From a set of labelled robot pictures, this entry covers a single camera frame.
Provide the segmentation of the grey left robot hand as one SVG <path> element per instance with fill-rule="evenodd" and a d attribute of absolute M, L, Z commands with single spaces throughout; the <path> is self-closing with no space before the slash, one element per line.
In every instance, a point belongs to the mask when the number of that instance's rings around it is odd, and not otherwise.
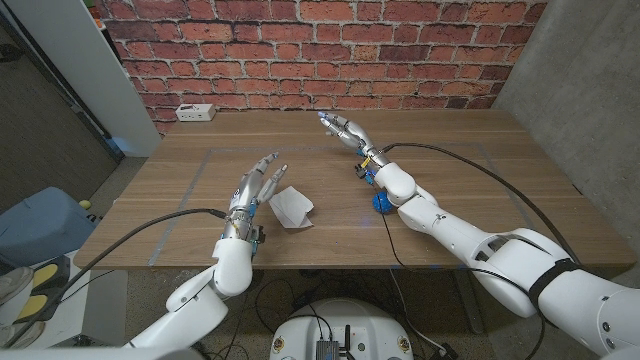
<path fill-rule="evenodd" d="M 284 164 L 270 177 L 265 176 L 267 168 L 278 156 L 279 153 L 274 152 L 263 157 L 243 175 L 230 198 L 229 213 L 220 239 L 248 239 L 257 208 L 271 199 L 288 169 Z"/>

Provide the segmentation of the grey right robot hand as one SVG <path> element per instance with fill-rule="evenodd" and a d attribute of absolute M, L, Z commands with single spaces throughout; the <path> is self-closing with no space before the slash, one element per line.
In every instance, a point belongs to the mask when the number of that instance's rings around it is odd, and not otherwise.
<path fill-rule="evenodd" d="M 377 149 L 366 131 L 354 121 L 338 114 L 319 112 L 320 122 L 326 127 L 326 134 L 337 137 L 344 145 L 360 151 L 378 168 L 390 163 L 381 150 Z"/>

